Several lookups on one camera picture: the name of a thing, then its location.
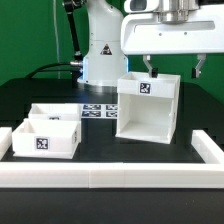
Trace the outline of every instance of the white box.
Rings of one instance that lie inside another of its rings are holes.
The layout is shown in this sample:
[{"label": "white box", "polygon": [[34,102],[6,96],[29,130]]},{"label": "white box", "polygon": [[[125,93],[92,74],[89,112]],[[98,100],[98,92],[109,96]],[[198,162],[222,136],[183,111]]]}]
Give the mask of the white box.
[{"label": "white box", "polygon": [[32,104],[30,119],[80,121],[80,104]]},{"label": "white box", "polygon": [[0,128],[0,160],[12,144],[12,128]]},{"label": "white box", "polygon": [[116,137],[170,143],[176,128],[180,76],[129,72],[118,80]]},{"label": "white box", "polygon": [[24,119],[12,133],[14,156],[71,159],[80,142],[80,121]]}]

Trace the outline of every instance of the black table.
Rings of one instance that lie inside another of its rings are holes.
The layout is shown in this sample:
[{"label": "black table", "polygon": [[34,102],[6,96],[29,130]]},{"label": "black table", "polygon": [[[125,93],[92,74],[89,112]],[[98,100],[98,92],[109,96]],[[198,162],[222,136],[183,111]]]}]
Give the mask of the black table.
[{"label": "black table", "polygon": [[[31,103],[116,104],[116,94],[72,88],[70,80],[13,79],[0,87],[0,127],[15,129]],[[203,163],[191,147],[204,129],[224,149],[224,105],[199,86],[181,83],[177,128],[170,145],[115,138],[116,120],[82,119],[72,160],[14,158],[2,162]],[[1,223],[223,223],[222,189],[0,189]]]}]

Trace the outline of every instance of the open white box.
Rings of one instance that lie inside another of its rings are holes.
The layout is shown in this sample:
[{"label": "open white box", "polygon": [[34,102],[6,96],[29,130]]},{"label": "open white box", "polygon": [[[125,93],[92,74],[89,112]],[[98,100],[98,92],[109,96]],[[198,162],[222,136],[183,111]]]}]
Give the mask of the open white box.
[{"label": "open white box", "polygon": [[71,159],[80,142],[80,121],[24,119],[12,133],[14,156]]},{"label": "open white box", "polygon": [[32,104],[30,119],[80,121],[80,104]]},{"label": "open white box", "polygon": [[192,145],[205,163],[0,163],[0,187],[224,188],[224,153],[202,130]]},{"label": "open white box", "polygon": [[0,128],[0,160],[12,144],[12,128]]},{"label": "open white box", "polygon": [[180,76],[129,72],[118,80],[117,137],[170,143],[176,128]]}]

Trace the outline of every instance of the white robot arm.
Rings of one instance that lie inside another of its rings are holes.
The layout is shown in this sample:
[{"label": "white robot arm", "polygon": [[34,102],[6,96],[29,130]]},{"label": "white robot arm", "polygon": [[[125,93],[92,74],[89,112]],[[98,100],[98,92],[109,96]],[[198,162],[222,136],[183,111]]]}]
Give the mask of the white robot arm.
[{"label": "white robot arm", "polygon": [[198,54],[198,77],[206,53],[224,52],[224,1],[220,2],[126,0],[130,15],[122,24],[121,48],[127,55]]},{"label": "white robot arm", "polygon": [[118,78],[127,72],[127,58],[120,47],[122,13],[106,0],[64,2],[74,8],[85,4],[89,17],[89,52],[81,63],[83,75],[78,85],[94,91],[116,91]]}]

